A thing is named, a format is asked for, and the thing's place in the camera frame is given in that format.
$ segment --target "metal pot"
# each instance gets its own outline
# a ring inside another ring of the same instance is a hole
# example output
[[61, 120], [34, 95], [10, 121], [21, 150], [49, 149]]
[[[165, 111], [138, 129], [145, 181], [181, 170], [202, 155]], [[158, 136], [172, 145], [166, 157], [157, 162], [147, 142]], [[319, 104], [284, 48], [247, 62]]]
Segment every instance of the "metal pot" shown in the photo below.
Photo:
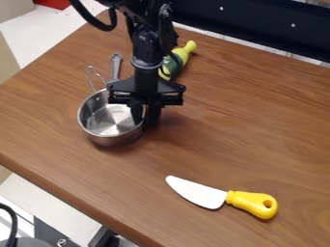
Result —
[[93, 67], [87, 67], [89, 83], [93, 91], [80, 106], [77, 119], [88, 138], [95, 144], [103, 147], [116, 147], [130, 143], [143, 134], [143, 122], [134, 122], [130, 108], [123, 104], [109, 104], [108, 90], [96, 91], [89, 70], [95, 72], [95, 76], [101, 79], [106, 86], [103, 77], [96, 73]]

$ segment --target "cable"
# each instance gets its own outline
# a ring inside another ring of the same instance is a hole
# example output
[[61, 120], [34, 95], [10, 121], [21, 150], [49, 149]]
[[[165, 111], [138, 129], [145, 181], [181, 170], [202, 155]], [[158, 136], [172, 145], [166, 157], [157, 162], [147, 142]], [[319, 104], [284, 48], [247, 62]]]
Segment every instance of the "cable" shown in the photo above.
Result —
[[8, 238], [6, 247], [15, 247], [16, 246], [16, 234], [17, 234], [17, 216], [16, 213], [9, 207], [3, 204], [0, 204], [0, 209], [7, 211], [12, 217], [12, 230]]
[[110, 32], [117, 26], [117, 14], [116, 14], [116, 8], [111, 7], [108, 10], [109, 17], [111, 23], [109, 25], [101, 22], [97, 18], [95, 18], [91, 13], [88, 12], [88, 10], [85, 8], [85, 6], [79, 1], [79, 0], [69, 0], [70, 3], [73, 5], [73, 7], [80, 13], [80, 15], [91, 25], [95, 26], [96, 28]]

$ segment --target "knife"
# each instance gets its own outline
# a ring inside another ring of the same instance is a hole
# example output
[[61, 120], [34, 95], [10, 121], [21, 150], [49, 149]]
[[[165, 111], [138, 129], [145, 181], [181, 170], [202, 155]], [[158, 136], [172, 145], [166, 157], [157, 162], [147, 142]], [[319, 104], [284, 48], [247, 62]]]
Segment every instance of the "knife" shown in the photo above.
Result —
[[232, 190], [226, 192], [174, 176], [166, 177], [166, 181], [184, 199], [208, 209], [217, 209], [226, 202], [261, 219], [270, 219], [278, 211], [275, 198], [267, 194]]

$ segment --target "yellow knife handle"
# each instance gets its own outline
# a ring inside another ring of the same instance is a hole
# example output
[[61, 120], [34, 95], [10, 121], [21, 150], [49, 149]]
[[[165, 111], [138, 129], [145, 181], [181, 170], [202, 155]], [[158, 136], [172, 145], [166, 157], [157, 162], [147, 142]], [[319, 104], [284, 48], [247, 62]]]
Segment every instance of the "yellow knife handle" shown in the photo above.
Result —
[[228, 191], [227, 204], [251, 212], [261, 219], [270, 219], [275, 216], [279, 208], [275, 198], [262, 193], [242, 191]]

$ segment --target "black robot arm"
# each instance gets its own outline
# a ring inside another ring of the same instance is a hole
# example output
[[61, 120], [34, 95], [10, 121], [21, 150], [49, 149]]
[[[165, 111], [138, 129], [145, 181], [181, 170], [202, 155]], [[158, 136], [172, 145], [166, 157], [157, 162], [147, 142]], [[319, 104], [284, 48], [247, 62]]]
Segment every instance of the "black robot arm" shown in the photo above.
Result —
[[133, 43], [131, 64], [133, 76], [108, 85], [109, 103], [126, 104], [133, 119], [140, 122], [142, 106], [146, 106], [147, 126], [158, 123], [161, 109], [167, 105], [182, 105], [185, 86], [165, 81], [158, 76], [163, 58], [170, 55], [178, 45], [179, 35], [172, 22], [171, 4], [167, 0], [97, 0], [109, 7], [111, 24], [102, 23], [93, 17], [79, 0], [69, 0], [73, 7], [90, 24], [102, 31], [111, 31], [117, 25], [116, 9], [126, 18], [128, 34]]

